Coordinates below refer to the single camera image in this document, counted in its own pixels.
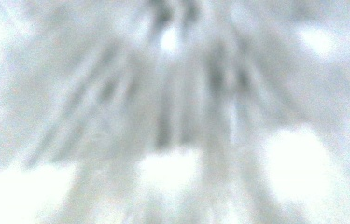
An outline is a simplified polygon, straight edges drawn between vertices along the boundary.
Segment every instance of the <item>blurry gray surface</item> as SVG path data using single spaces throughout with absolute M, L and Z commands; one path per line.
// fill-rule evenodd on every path
M 350 1 L 0 1 L 0 223 L 350 223 Z

